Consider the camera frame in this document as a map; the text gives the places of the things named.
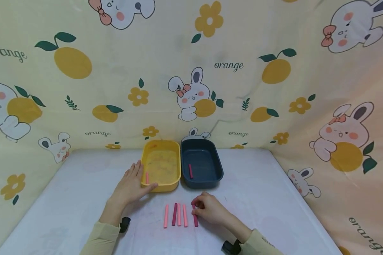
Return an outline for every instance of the sleeve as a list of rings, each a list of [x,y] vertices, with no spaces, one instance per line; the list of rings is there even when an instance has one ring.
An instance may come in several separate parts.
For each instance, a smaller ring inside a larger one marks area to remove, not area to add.
[[[254,229],[247,242],[240,246],[243,255],[283,255],[257,229]]]
[[[97,222],[79,255],[112,255],[120,228]]]

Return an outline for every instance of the table surface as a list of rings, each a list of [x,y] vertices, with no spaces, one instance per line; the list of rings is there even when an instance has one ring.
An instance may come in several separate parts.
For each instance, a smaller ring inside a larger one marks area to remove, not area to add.
[[[224,169],[220,184],[208,190],[248,227],[257,228],[284,254],[340,255],[340,251],[292,185],[272,154],[264,149],[219,149]],[[76,150],[20,221],[0,255],[78,255],[106,200],[141,150]],[[191,201],[202,190],[183,182],[170,193],[153,193],[125,209],[130,226],[115,254],[224,254],[235,237],[199,219],[194,227]],[[175,203],[187,205],[188,224],[171,226]],[[169,204],[168,228],[163,228]]]

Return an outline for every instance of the hand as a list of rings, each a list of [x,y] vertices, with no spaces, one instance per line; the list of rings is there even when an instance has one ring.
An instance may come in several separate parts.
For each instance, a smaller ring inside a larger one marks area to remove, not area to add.
[[[232,218],[232,214],[218,199],[205,191],[193,199],[191,204],[198,207],[192,210],[192,214],[200,216],[210,223],[225,225]]]
[[[140,185],[142,175],[143,164],[138,160],[136,165],[133,163],[131,168],[126,170],[113,194],[106,202],[105,209],[99,219],[100,223],[118,226],[125,207],[132,202],[138,201],[157,187],[157,183],[152,183],[142,188]]]

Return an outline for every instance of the dark blue plastic box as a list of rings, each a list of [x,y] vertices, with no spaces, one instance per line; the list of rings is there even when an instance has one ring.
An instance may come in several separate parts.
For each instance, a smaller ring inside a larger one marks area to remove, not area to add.
[[[216,146],[205,139],[184,140],[180,145],[182,176],[189,188],[214,188],[224,172]],[[189,164],[193,173],[190,178]]]

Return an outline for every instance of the pink bow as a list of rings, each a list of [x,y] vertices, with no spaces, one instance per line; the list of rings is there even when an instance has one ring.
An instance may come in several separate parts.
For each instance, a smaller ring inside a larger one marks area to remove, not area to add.
[[[89,5],[99,13],[99,18],[101,19],[102,24],[105,26],[112,23],[112,18],[102,9],[101,0],[88,0]]]
[[[65,155],[62,156],[62,161],[64,161],[66,158],[68,158],[69,155],[70,155],[70,153],[67,151],[67,152],[65,153]]]
[[[323,39],[321,43],[323,47],[328,47],[332,45],[333,43],[332,33],[335,32],[335,30],[336,30],[336,26],[334,25],[329,25],[323,28],[323,34],[325,35],[325,39]]]
[[[333,118],[331,121],[329,121],[329,125],[332,125],[333,123],[336,123],[336,122],[345,122],[346,121],[346,115],[342,115],[340,117],[337,117],[337,118]]]
[[[183,89],[179,89],[178,91],[176,91],[176,93],[178,94],[179,97],[183,97],[184,93],[189,91],[191,88],[192,87],[189,84],[185,84],[183,86]]]

